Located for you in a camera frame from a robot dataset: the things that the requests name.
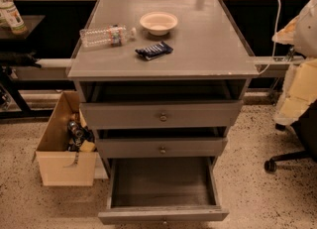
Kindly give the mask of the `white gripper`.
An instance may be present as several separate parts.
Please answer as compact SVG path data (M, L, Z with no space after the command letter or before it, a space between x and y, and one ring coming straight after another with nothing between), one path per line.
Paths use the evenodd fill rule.
M272 36L275 43L293 45L299 16ZM291 125L317 100L317 58L308 58L300 65L292 64L286 72L273 115L275 123Z

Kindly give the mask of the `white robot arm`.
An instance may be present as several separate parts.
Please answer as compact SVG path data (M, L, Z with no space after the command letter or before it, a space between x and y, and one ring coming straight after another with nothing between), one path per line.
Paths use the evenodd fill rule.
M277 124L291 125L317 100L317 0L310 0L272 40L305 56L288 68L273 116Z

